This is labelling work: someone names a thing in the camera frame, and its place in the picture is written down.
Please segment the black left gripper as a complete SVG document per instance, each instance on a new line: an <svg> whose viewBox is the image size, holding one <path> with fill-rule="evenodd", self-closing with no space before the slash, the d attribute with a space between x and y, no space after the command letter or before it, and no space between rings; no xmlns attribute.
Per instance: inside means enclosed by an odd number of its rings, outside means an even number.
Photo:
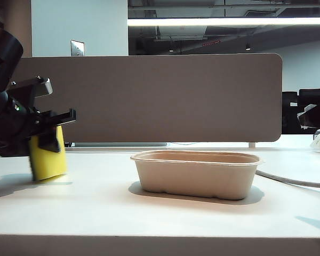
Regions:
<svg viewBox="0 0 320 256"><path fill-rule="evenodd" d="M11 89L0 92L0 156L31 156L32 139L36 147L54 153L61 151L56 126L76 121L76 110L57 114L40 113L34 107L36 97L51 94L51 89Z"/></svg>

